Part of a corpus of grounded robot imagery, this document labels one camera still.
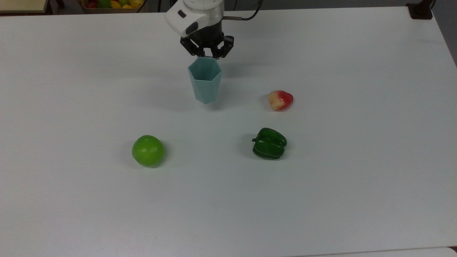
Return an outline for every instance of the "hexagonal cup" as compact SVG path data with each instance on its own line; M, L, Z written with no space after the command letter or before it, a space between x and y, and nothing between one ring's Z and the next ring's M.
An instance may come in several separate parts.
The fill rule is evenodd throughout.
M222 76L216 59L198 57L188 69L195 98L204 104L216 101Z

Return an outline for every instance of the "table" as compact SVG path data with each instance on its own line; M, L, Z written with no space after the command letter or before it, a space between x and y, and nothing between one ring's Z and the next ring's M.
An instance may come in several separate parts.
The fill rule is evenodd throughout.
M48 0L0 0L0 13L44 13Z
M382 7L224 21L234 48L209 105L163 14L0 19L1 256L457 245L457 69L434 19ZM295 96L286 112L266 103L277 89ZM288 138L282 159L252 154L262 127ZM131 157L144 134L167 149L158 168Z

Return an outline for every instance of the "red fruit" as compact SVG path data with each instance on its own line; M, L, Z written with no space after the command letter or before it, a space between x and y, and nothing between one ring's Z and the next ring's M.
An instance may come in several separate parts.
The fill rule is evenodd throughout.
M275 111L284 111L293 102L293 96L285 91L276 90L268 95L270 106Z
M89 3L89 4L87 4L87 8L97 8L97 3L94 3L94 2Z

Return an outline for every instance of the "bell pepper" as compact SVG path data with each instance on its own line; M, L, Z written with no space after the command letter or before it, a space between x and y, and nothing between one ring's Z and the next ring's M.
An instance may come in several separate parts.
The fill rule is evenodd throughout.
M262 128L252 142L255 142L252 151L260 158L269 160L279 159L287 145L286 138L271 128Z

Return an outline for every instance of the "red and white strawberry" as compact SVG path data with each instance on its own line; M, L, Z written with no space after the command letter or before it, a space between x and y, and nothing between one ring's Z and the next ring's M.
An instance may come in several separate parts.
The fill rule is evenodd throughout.
M275 111L286 110L293 102L293 96L283 90L276 90L268 95L270 106Z

